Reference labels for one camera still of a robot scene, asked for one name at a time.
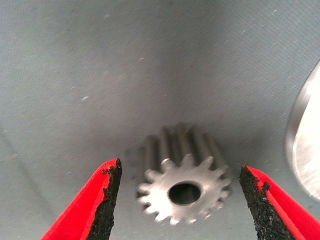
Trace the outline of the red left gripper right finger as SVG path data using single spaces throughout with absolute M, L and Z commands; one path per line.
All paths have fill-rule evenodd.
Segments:
M 244 165 L 239 183 L 259 240 L 320 238 L 320 221 L 267 174 Z

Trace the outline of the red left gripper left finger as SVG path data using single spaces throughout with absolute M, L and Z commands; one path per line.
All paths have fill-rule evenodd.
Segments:
M 108 240 L 114 226 L 121 177 L 119 158 L 100 165 L 42 239 Z

